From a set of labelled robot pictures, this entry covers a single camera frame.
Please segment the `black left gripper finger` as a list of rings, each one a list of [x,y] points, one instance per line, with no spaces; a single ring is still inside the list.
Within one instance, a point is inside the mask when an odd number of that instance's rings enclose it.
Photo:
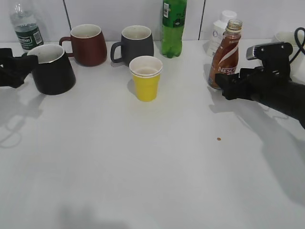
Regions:
[[[30,74],[38,66],[36,55],[25,55],[11,58],[12,71],[19,74]]]
[[[0,72],[0,86],[18,88],[24,84],[30,72]]]

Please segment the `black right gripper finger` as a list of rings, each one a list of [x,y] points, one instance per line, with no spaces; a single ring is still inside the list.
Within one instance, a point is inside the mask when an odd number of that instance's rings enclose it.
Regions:
[[[217,73],[215,75],[215,82],[220,88],[237,87],[241,83],[239,73],[229,75]]]
[[[222,95],[227,100],[245,99],[250,100],[250,94],[247,91],[248,86],[245,83],[226,84],[222,87]]]

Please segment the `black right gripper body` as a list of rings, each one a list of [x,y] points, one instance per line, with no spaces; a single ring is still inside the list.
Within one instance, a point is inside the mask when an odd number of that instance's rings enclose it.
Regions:
[[[291,106],[295,88],[290,78],[289,60],[263,61],[263,66],[242,68],[241,83],[248,86],[250,100],[267,106]]]

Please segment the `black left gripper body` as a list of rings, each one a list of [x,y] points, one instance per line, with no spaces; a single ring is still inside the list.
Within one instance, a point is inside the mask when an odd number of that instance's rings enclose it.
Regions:
[[[13,72],[11,67],[12,58],[11,48],[1,48],[0,49],[0,72]]]

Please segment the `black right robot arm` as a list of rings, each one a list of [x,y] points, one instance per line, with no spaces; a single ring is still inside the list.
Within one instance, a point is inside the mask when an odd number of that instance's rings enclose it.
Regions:
[[[227,100],[256,101],[299,121],[305,126],[305,86],[290,78],[289,60],[262,61],[262,66],[239,73],[217,73],[215,81]]]

